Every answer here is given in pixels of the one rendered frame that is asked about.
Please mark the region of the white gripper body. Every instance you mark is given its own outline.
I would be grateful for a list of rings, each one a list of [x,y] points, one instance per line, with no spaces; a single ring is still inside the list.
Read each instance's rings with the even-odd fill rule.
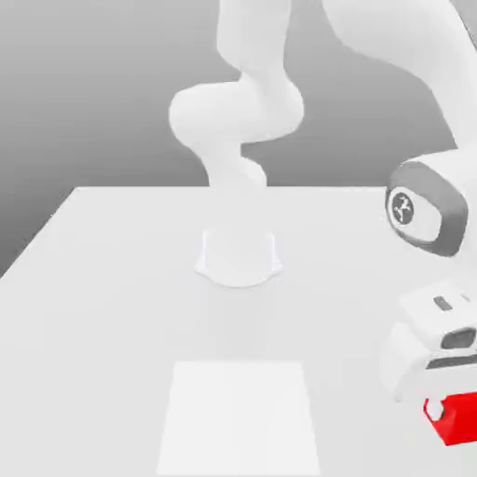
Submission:
[[[477,328],[448,331],[428,342],[411,325],[397,322],[383,346],[381,383],[396,402],[477,391]]]

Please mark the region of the small red cube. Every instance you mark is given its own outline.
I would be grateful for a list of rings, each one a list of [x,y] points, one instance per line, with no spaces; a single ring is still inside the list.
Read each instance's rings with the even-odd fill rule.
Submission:
[[[429,413],[429,398],[423,412],[446,446],[477,443],[477,392],[447,396],[442,400],[443,413],[433,420]]]

